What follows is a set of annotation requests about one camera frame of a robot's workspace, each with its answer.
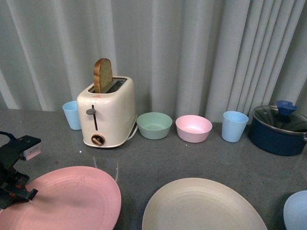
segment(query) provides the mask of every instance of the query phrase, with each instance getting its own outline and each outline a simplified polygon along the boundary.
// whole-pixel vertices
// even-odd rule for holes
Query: blue plastic cup
[[[77,101],[67,102],[63,105],[63,110],[68,121],[69,126],[73,130],[80,130],[80,119]]]
[[[237,142],[248,123],[248,116],[237,111],[223,114],[222,138],[228,142]]]

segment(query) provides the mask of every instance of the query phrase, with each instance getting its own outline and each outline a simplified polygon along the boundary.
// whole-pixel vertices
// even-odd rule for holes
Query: bread slice
[[[99,59],[94,65],[94,89],[95,93],[101,93],[102,90],[112,82],[111,61],[107,58]]]

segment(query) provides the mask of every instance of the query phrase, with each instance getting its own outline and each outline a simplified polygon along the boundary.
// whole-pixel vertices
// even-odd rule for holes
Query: glass lid
[[[307,117],[297,112],[290,115],[280,114],[277,106],[259,106],[254,109],[253,117],[271,128],[280,129],[280,131],[307,132]]]

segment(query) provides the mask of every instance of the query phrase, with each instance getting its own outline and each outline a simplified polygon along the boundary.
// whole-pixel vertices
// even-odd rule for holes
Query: green bowl
[[[173,120],[166,114],[151,112],[142,114],[136,122],[143,137],[158,140],[168,135]]]

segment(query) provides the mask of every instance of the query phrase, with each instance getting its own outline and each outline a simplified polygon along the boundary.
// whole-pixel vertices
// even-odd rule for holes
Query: countertop
[[[141,230],[152,195],[181,178],[199,177],[222,183],[242,195],[260,214],[269,230],[284,230],[283,206],[295,192],[307,190],[307,152],[282,157],[251,143],[245,129],[237,143],[222,139],[222,124],[214,123],[208,138],[197,144],[179,138],[173,123],[161,140],[135,136],[115,149],[96,149],[83,143],[81,130],[71,130],[64,113],[2,109],[0,130],[17,138],[42,140],[42,153],[18,161],[15,169],[30,181],[69,166],[97,167],[118,183],[122,207],[116,230]],[[0,145],[8,142],[0,135]]]

